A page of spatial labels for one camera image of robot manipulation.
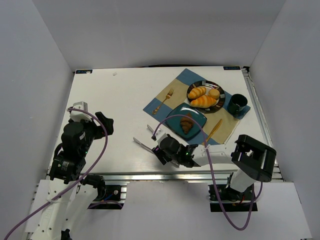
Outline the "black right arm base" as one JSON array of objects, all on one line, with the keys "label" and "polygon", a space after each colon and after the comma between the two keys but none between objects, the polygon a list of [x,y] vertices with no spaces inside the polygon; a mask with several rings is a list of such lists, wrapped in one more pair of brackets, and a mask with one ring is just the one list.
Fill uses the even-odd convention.
[{"label": "black right arm base", "polygon": [[[227,213],[231,212],[248,212],[250,210],[251,201],[256,197],[254,194],[254,185],[249,186],[244,192],[239,192],[230,188],[230,182],[233,173],[227,178],[226,184],[217,184],[217,190],[222,205]],[[208,198],[210,202],[210,211],[212,213],[221,213],[218,197],[215,192],[214,185],[208,186]]]}]

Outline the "silver metal tongs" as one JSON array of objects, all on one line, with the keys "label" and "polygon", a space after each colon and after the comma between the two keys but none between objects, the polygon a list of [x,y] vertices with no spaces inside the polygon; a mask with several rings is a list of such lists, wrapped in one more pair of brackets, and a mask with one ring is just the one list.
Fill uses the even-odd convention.
[{"label": "silver metal tongs", "polygon": [[140,142],[135,137],[133,137],[133,141],[135,143],[137,143],[138,145],[140,145],[145,150],[147,150],[150,153],[154,154],[157,157],[157,159],[161,162],[162,165],[166,165],[167,163],[170,163],[175,168],[179,168],[180,167],[180,164],[176,160],[172,160],[169,156],[167,156],[166,153],[163,150],[161,150],[158,145],[156,147],[154,147],[154,148],[150,148],[150,147],[146,146],[145,144],[143,144],[142,142]]}]

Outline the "brown chocolate croissant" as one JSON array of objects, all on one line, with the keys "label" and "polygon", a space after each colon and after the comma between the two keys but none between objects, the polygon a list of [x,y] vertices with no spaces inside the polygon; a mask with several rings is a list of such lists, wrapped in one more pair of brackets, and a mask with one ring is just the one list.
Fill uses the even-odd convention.
[{"label": "brown chocolate croissant", "polygon": [[180,126],[185,135],[193,128],[194,121],[192,120],[192,115],[190,113],[180,119]]}]

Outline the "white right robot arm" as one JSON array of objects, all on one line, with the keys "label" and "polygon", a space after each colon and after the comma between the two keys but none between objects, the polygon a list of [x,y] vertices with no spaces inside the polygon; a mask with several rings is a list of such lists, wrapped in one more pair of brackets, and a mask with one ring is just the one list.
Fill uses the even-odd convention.
[{"label": "white right robot arm", "polygon": [[255,182],[268,183],[272,180],[277,152],[270,146],[241,134],[235,141],[235,150],[216,145],[191,144],[184,146],[167,133],[156,133],[151,137],[164,154],[165,165],[174,162],[178,166],[196,168],[214,164],[234,164],[238,167],[230,174],[226,191],[244,193]]}]

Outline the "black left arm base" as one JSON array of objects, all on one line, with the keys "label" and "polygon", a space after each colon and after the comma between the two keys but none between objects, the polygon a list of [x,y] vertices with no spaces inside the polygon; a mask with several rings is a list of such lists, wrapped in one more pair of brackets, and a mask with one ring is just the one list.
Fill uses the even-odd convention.
[{"label": "black left arm base", "polygon": [[121,210],[126,199],[127,186],[124,184],[107,184],[104,194],[89,205],[90,210]]}]

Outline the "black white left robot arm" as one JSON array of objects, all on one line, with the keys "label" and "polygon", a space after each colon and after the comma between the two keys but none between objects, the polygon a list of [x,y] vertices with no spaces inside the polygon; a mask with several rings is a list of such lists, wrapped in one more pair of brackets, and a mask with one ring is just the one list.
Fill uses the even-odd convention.
[{"label": "black white left robot arm", "polygon": [[70,112],[49,172],[48,206],[41,212],[32,240],[70,240],[91,202],[105,196],[104,178],[81,177],[81,172],[91,144],[112,135],[113,124],[102,112]]}]

